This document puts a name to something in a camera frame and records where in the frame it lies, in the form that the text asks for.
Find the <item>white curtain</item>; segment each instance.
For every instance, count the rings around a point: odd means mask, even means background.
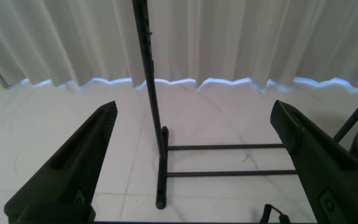
[[[358,0],[149,0],[155,77],[358,86]],[[144,81],[130,0],[0,0],[0,84]]]
[[[358,86],[358,0],[149,0],[155,76]]]
[[[82,85],[144,70],[132,1],[0,0],[0,84]]]

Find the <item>white tile floor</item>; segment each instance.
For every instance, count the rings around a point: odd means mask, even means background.
[[[280,142],[270,125],[275,100],[300,109],[332,135],[358,105],[358,89],[343,84],[295,82],[264,90],[251,83],[157,83],[161,122],[170,145]],[[272,203],[293,222],[315,222],[297,176],[202,177],[168,180],[168,205],[155,208],[158,152],[146,86],[130,82],[21,83],[0,87],[0,223],[6,201],[100,105],[115,100],[117,121],[93,205],[97,220],[170,222],[257,222]],[[342,141],[349,147],[356,127]],[[170,152],[168,169],[291,169],[284,149],[268,151]],[[278,221],[272,214],[271,221]]]

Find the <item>light under curtain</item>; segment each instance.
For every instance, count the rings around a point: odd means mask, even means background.
[[[0,0],[0,85],[144,79],[132,1]]]
[[[358,87],[358,0],[149,0],[155,76]]]
[[[358,0],[148,0],[155,77],[358,87]],[[144,81],[132,1],[0,0],[0,85]]]

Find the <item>black metal pole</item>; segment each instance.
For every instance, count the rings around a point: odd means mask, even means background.
[[[358,121],[358,107],[350,116],[350,118],[345,122],[345,124],[340,128],[340,130],[334,136],[334,140],[339,142],[342,138],[349,132],[353,125]]]
[[[293,175],[296,170],[250,170],[250,171],[221,171],[221,172],[169,172],[167,177],[227,177],[245,175]]]
[[[151,51],[149,18],[147,1],[132,0],[134,6],[137,35],[139,36],[140,50],[142,52],[143,68],[146,77],[147,91],[149,93],[150,107],[154,122],[155,137],[161,159],[166,159],[166,150],[163,148],[160,113],[158,112],[157,94],[154,85],[154,66]]]
[[[168,150],[211,150],[211,149],[271,149],[284,148],[283,144],[231,144],[231,145],[210,145],[210,146],[168,146]]]

